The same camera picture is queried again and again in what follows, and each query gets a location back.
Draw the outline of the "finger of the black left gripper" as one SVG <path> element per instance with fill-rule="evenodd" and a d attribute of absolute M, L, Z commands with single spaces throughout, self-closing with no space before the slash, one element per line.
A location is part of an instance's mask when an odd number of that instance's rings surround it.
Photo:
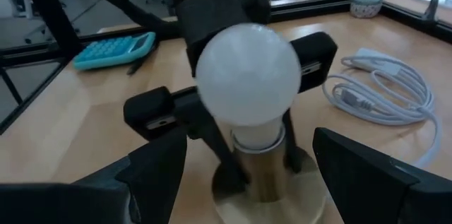
<path fill-rule="evenodd" d="M 213 176 L 213 192 L 217 195 L 244 192 L 248 178 L 226 144 L 213 117 L 205 110 L 195 111 L 189 113 L 188 122 L 189 137 L 202 139 L 220 161 Z"/>
<path fill-rule="evenodd" d="M 296 143 L 290 110 L 284 113 L 282 122 L 285 128 L 285 166 L 297 174 L 302 171 L 302 155 Z"/>

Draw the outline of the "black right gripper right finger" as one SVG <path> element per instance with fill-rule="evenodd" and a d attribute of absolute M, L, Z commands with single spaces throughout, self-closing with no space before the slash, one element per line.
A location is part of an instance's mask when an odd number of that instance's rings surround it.
<path fill-rule="evenodd" d="M 330 129 L 312 147 L 345 223 L 451 224 L 451 181 Z"/>

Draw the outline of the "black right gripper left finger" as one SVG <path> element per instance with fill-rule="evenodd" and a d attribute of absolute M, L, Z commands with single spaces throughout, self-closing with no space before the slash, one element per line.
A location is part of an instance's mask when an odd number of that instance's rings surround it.
<path fill-rule="evenodd" d="M 186 147 L 175 129 L 72 184 L 2 184 L 1 223 L 167 224 Z"/>

